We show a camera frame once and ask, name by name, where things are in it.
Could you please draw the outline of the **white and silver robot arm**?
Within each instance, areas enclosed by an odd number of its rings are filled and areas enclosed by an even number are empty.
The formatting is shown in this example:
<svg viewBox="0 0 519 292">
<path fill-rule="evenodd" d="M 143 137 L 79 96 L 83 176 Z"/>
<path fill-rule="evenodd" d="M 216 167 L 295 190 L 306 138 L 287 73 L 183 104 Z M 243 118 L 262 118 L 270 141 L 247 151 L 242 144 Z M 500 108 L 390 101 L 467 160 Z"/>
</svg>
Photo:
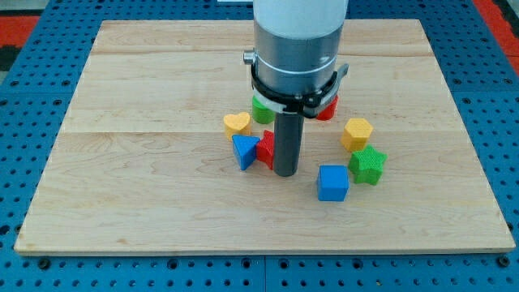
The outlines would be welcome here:
<svg viewBox="0 0 519 292">
<path fill-rule="evenodd" d="M 347 0 L 255 0 L 255 93 L 326 95 L 335 72 Z"/>
</svg>

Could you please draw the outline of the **red block behind arm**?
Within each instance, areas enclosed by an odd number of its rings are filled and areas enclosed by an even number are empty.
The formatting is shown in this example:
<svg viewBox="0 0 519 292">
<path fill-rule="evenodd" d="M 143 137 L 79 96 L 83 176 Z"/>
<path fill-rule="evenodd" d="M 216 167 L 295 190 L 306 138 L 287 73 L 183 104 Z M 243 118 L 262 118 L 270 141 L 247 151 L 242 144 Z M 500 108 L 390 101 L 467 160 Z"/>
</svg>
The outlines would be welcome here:
<svg viewBox="0 0 519 292">
<path fill-rule="evenodd" d="M 322 112 L 320 112 L 316 116 L 316 119 L 320 120 L 320 121 L 328 121 L 328 120 L 332 119 L 334 117 L 335 113 L 336 113 L 336 110 L 337 110 L 338 99 L 339 99 L 339 96 L 336 95 L 332 99 L 332 102 Z"/>
</svg>

